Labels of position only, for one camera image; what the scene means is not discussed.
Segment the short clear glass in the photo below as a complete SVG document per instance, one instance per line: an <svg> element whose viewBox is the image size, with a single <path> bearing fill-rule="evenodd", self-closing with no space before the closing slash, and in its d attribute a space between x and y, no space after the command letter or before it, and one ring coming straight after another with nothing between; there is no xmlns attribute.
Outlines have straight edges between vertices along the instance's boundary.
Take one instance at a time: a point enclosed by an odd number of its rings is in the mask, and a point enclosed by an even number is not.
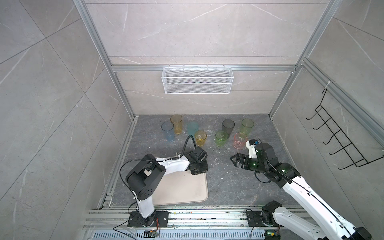
<svg viewBox="0 0 384 240"><path fill-rule="evenodd" d="M205 126L205 132L207 134L207 136L211 136L213 134L213 126Z"/></svg>

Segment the beige tray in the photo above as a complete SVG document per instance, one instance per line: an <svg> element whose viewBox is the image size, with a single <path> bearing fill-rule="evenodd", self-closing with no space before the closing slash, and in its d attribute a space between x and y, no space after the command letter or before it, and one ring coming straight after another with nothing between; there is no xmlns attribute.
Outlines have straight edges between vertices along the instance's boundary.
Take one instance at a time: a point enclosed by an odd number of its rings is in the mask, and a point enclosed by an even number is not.
<svg viewBox="0 0 384 240"><path fill-rule="evenodd" d="M155 206L204 202L208 199L206 174L175 172L162 178L152 194Z"/></svg>

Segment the tall blue glass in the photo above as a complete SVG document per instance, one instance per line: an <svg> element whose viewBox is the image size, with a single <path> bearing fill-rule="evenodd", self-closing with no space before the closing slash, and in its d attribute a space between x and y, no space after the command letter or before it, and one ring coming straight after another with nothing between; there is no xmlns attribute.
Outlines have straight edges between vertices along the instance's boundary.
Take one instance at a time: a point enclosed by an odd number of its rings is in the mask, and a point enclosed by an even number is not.
<svg viewBox="0 0 384 240"><path fill-rule="evenodd" d="M164 122L161 129L168 142L173 142L175 140L174 124L172 122Z"/></svg>

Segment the tall amber glass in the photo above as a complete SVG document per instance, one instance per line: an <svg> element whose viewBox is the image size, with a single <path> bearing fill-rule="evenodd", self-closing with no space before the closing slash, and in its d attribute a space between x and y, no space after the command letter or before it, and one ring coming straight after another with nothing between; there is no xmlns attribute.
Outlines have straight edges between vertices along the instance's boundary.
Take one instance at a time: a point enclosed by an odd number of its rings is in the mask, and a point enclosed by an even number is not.
<svg viewBox="0 0 384 240"><path fill-rule="evenodd" d="M170 120L174 125L175 134L181 134L183 130L183 117L181 115L172 115Z"/></svg>

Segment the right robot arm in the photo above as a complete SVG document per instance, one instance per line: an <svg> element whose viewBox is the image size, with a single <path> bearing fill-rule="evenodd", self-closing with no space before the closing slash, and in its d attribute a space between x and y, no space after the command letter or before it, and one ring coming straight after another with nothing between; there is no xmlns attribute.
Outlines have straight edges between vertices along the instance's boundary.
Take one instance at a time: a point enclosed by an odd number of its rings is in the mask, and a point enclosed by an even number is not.
<svg viewBox="0 0 384 240"><path fill-rule="evenodd" d="M289 211L277 201L262 207L259 216L246 210L249 224L266 227L283 226L305 240L370 240L372 235L364 227L355 227L329 206L289 163L280 163L275 151L267 143L250 140L246 143L247 155L237 153L230 160L235 167L263 174L268 183L275 183L291 197L315 221L314 224Z"/></svg>

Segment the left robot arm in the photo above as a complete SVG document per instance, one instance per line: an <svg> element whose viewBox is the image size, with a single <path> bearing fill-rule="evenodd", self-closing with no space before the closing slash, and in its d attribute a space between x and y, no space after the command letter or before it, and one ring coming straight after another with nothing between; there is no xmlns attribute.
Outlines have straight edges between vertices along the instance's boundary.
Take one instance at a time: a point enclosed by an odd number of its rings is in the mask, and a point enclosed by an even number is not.
<svg viewBox="0 0 384 240"><path fill-rule="evenodd" d="M156 158L147 154L140 159L125 177L125 183L136 199L141 218L146 221L155 217L152 194L164 176L185 171L192 175L204 174L208 171L207 157L206 151L196 147L177 157Z"/></svg>

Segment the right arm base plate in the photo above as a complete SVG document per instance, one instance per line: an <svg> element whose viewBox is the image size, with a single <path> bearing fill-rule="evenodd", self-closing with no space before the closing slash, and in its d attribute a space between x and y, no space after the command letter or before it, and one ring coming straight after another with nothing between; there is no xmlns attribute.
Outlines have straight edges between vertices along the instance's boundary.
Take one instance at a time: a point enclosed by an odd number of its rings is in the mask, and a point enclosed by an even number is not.
<svg viewBox="0 0 384 240"><path fill-rule="evenodd" d="M265 211L245 210L249 227L278 227L272 213Z"/></svg>

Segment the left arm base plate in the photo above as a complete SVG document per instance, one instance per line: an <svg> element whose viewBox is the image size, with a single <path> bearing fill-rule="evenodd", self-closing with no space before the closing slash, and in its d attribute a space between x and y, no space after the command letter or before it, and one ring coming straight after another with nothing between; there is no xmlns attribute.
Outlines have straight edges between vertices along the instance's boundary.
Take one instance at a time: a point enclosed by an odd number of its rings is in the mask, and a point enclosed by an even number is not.
<svg viewBox="0 0 384 240"><path fill-rule="evenodd" d="M167 211L154 211L148 218L142 217L142 215L135 211L131 212L128 227L160 227L166 228L169 221L169 212Z"/></svg>

